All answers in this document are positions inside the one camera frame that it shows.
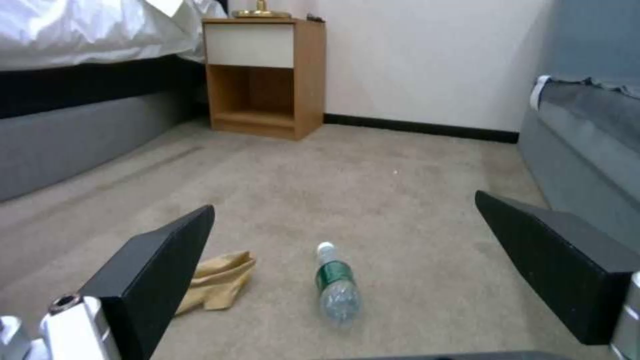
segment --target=gold lamp base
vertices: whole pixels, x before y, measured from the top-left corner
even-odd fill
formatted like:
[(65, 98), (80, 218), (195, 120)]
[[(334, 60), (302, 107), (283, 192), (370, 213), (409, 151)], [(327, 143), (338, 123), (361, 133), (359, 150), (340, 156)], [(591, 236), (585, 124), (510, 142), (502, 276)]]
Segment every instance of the gold lamp base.
[(247, 18), (247, 17), (271, 17), (271, 18), (284, 18), (291, 19), (291, 14), (287, 12), (272, 12), (272, 11), (260, 11), (260, 10), (238, 10), (231, 13), (234, 17)]
[(258, 0), (256, 4), (256, 10), (237, 10), (232, 12), (231, 15), (233, 15), (233, 17), (239, 18), (291, 18), (291, 14), (288, 12), (272, 12), (270, 10), (267, 10), (266, 0)]

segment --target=open shelf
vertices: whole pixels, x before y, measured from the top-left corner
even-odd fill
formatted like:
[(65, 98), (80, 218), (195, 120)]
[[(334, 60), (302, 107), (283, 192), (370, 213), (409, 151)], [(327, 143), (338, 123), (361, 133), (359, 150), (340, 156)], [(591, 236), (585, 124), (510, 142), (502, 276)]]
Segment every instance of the open shelf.
[(208, 66), (214, 80), (214, 128), (296, 138), (293, 69)]
[(217, 113), (216, 120), (261, 126), (277, 126), (289, 129), (293, 129), (295, 125), (292, 113), (274, 113), (259, 110), (241, 110)]

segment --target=black baseboard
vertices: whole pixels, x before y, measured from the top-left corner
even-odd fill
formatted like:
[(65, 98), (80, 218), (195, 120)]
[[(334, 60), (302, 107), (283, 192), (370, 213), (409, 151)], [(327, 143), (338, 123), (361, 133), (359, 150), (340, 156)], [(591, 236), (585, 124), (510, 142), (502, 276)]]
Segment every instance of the black baseboard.
[(493, 142), (518, 143), (519, 133), (512, 131), (476, 129), (473, 127), (424, 124), (421, 122), (395, 121), (386, 119), (374, 119), (370, 117), (356, 117), (349, 115), (324, 114), (325, 124), (338, 124), (350, 126), (375, 127), (376, 129), (388, 129), (407, 131), (410, 133), (422, 133), (431, 135), (453, 136), (456, 138), (487, 140)]

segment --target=white drawer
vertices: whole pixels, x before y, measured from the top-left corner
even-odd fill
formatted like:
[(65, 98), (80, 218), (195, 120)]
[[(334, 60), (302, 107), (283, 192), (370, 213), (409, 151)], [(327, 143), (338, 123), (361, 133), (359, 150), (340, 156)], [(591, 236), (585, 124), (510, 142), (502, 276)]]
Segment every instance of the white drawer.
[(207, 62), (293, 68), (292, 24), (206, 24)]

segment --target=lamp base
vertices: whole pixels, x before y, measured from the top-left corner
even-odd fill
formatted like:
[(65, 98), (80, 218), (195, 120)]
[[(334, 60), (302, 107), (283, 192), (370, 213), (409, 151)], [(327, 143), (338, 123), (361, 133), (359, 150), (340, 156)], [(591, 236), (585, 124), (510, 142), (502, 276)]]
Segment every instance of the lamp base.
[(269, 10), (237, 10), (231, 13), (237, 18), (279, 18), (290, 19), (291, 14), (287, 12), (272, 12)]

